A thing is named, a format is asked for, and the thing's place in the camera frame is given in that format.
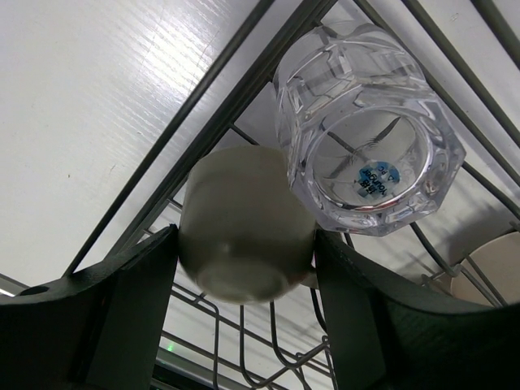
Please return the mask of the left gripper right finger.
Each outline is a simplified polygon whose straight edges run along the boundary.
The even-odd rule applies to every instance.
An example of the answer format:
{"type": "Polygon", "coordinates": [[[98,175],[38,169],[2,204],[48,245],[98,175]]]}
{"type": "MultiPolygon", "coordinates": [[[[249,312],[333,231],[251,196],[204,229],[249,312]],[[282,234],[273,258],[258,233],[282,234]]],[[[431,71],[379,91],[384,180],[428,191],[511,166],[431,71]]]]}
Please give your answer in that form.
{"type": "Polygon", "coordinates": [[[314,252],[339,388],[518,388],[518,305],[434,292],[330,232],[317,232],[314,252]]]}

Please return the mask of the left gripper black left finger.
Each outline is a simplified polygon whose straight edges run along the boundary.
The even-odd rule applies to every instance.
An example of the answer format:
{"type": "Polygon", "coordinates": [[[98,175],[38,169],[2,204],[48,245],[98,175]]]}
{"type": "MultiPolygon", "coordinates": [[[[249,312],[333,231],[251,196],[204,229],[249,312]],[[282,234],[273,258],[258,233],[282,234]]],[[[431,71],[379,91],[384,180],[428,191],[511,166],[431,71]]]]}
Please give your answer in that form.
{"type": "Polygon", "coordinates": [[[147,389],[176,273],[175,225],[1,299],[3,389],[147,389]]]}

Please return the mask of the beige tumbler cup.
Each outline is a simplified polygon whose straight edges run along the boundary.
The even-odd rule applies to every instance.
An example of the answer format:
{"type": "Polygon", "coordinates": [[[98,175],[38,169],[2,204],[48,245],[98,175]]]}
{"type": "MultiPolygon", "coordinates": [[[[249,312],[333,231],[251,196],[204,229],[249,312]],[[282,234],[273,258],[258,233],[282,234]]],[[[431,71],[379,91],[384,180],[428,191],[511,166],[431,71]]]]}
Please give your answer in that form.
{"type": "MultiPolygon", "coordinates": [[[[496,238],[470,256],[507,304],[519,303],[519,232],[496,238]]],[[[492,306],[463,274],[451,280],[450,288],[457,299],[492,306]]]]}

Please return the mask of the clear glass cup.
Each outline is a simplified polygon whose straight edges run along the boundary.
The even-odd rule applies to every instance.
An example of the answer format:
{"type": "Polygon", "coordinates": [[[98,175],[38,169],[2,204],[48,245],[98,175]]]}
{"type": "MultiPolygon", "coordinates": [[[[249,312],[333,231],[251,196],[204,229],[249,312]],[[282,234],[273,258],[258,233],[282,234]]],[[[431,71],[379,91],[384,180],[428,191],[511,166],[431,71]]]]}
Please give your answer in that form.
{"type": "Polygon", "coordinates": [[[321,228],[386,236],[440,208],[466,152],[389,33],[355,21],[313,28],[274,86],[289,186],[321,228]]]}

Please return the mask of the grey-green small mug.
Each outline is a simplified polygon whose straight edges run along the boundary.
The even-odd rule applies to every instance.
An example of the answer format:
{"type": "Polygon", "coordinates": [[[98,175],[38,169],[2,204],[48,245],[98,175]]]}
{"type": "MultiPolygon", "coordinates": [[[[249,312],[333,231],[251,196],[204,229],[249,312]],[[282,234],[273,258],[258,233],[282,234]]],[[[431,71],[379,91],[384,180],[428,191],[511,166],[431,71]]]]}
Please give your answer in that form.
{"type": "Polygon", "coordinates": [[[316,222],[291,192],[284,155],[259,145],[206,155],[190,171],[179,258],[204,292],[237,305],[317,285],[316,222]]]}

